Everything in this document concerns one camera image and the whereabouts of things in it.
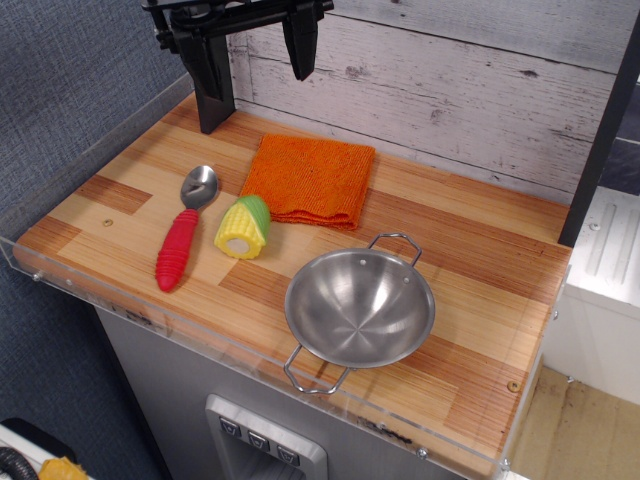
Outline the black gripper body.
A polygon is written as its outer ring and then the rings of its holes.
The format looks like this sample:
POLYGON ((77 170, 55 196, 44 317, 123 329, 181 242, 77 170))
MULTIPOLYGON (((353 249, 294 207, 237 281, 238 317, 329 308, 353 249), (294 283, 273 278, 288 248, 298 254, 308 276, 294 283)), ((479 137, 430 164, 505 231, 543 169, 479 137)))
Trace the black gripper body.
POLYGON ((332 1, 143 1, 151 14, 156 39, 163 50, 176 53, 173 32, 195 31, 203 37, 226 36, 280 23, 290 12, 312 10, 317 24, 332 1))

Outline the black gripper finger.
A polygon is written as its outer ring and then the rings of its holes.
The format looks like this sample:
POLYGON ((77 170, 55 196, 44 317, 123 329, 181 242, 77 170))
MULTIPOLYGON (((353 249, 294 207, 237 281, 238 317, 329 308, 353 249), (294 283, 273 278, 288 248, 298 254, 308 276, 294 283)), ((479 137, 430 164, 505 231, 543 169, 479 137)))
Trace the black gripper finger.
POLYGON ((294 75, 304 81, 315 67, 318 24, 314 12, 290 12, 283 21, 283 33, 294 75))
POLYGON ((178 53, 195 87, 206 97, 223 100, 222 74, 217 65, 215 38, 194 31, 173 32, 178 53))

